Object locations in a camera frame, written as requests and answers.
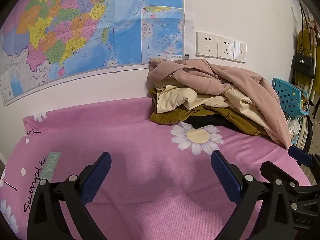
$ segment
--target black handbag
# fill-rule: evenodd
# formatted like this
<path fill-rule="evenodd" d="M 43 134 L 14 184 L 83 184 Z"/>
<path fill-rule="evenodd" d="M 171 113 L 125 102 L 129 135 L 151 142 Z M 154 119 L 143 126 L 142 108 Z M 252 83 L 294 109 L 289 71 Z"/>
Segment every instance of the black handbag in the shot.
<path fill-rule="evenodd" d="M 299 53 L 295 54 L 292 59 L 292 68 L 296 71 L 298 71 L 301 74 L 304 74 L 305 76 L 314 79 L 315 78 L 315 61 L 312 57 L 312 47 L 311 47 L 311 37 L 309 34 L 309 41 L 310 41 L 310 53 L 307 49 L 302 48 L 303 43 L 303 17 L 306 21 L 306 24 L 308 26 L 307 18 L 304 13 L 304 10 L 302 8 L 302 4 L 300 3 L 301 7 L 301 16 L 302 16 L 302 40 L 301 40 L 301 47 Z"/>

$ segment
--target metal screw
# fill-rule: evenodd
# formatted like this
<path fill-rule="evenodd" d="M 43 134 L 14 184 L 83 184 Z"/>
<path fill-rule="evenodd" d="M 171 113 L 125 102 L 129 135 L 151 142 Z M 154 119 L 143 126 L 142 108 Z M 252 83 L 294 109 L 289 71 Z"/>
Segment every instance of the metal screw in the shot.
<path fill-rule="evenodd" d="M 247 180 L 247 181 L 253 181 L 253 179 L 254 179 L 254 177 L 252 176 L 252 175 L 250 175 L 250 174 L 247 174 L 246 176 L 244 176 L 245 177 L 245 179 Z"/>
<path fill-rule="evenodd" d="M 46 179 L 41 179 L 41 181 L 39 182 L 41 186 L 45 185 L 46 183 L 47 183 Z"/>
<path fill-rule="evenodd" d="M 77 178 L 78 178 L 77 175 L 71 175 L 71 176 L 69 177 L 69 181 L 71 181 L 71 182 L 76 181 Z"/>
<path fill-rule="evenodd" d="M 297 210 L 298 205 L 297 205 L 296 203 L 292 203 L 292 204 L 291 204 L 291 208 L 292 208 L 293 210 Z"/>
<path fill-rule="evenodd" d="M 279 180 L 279 179 L 276 179 L 276 184 L 277 184 L 278 186 L 281 186 L 281 185 L 282 185 L 282 181 Z"/>

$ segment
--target bed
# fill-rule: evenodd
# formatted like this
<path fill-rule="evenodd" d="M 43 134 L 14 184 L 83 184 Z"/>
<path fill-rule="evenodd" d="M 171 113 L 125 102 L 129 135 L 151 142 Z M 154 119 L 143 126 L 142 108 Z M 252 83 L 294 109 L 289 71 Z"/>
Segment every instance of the bed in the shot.
<path fill-rule="evenodd" d="M 0 208 L 12 230 L 27 239 L 33 194 L 39 180 L 64 181 L 107 151 L 112 167 L 87 209 L 107 239 L 214 239 L 232 214 L 210 163 L 218 147 L 228 162 L 258 180 L 269 160 L 310 185 L 294 159 L 265 137 L 221 126 L 149 121 L 151 98 L 75 106 L 24 119 L 26 136 L 14 149 L 0 183 Z M 257 203 L 243 239 L 258 215 Z M 66 221 L 81 239 L 65 205 Z"/>

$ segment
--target black strap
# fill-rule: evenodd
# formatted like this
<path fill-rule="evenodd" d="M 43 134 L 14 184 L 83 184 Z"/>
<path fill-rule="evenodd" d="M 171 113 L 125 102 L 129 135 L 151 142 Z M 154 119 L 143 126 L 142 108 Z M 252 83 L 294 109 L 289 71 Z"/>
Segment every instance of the black strap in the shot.
<path fill-rule="evenodd" d="M 303 53 L 304 50 L 306 50 L 309 54 L 309 57 L 312 57 L 312 47 L 311 47 L 311 37 L 310 37 L 310 33 L 309 33 L 309 28 L 308 28 L 308 22 L 307 22 L 307 17 L 306 14 L 304 13 L 304 10 L 302 8 L 302 3 L 300 3 L 300 8 L 301 8 L 301 18 L 302 18 L 302 39 L 301 39 L 301 47 L 300 47 L 300 54 Z M 309 42 L 310 42 L 310 53 L 307 49 L 302 49 L 302 44 L 303 44 L 303 33 L 304 33 L 304 28 L 303 28 L 303 17 L 306 21 L 306 27 L 307 27 L 307 31 L 309 33 Z"/>

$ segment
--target pink garment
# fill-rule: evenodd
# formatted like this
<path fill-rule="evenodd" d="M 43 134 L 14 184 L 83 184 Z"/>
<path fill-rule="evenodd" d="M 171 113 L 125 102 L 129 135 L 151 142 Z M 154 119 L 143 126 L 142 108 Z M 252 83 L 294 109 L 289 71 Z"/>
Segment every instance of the pink garment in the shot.
<path fill-rule="evenodd" d="M 243 68 L 209 64 L 205 59 L 170 62 L 152 58 L 151 69 L 148 76 L 150 81 L 161 81 L 168 77 L 209 95 L 217 96 L 234 86 L 238 87 L 257 106 L 270 125 L 268 135 L 275 142 L 282 142 L 287 149 L 291 146 L 278 95 L 257 73 Z"/>
<path fill-rule="evenodd" d="M 4 204 L 5 200 L 6 208 L 10 206 L 18 237 L 27 239 L 28 197 L 33 198 L 32 183 L 38 184 L 34 177 L 40 161 L 47 161 L 50 152 L 61 152 L 51 180 L 59 182 L 79 174 L 107 151 L 112 158 L 110 172 L 93 202 L 86 205 L 107 239 L 213 240 L 235 204 L 228 200 L 204 148 L 195 155 L 192 145 L 182 149 L 174 142 L 179 137 L 174 134 L 184 131 L 182 125 L 187 124 L 151 122 L 152 108 L 151 98 L 136 98 L 51 111 L 41 122 L 26 117 L 25 131 L 30 134 L 15 147 L 4 176 L 17 190 L 5 183 L 0 188 L 0 201 Z M 217 145 L 225 158 L 244 174 L 264 180 L 260 166 L 269 160 L 300 185 L 310 185 L 279 145 L 225 127 L 209 128 L 217 138 L 222 137 Z M 65 203 L 61 203 L 72 236 L 80 240 Z M 242 239 L 249 237 L 259 208 L 257 204 Z"/>

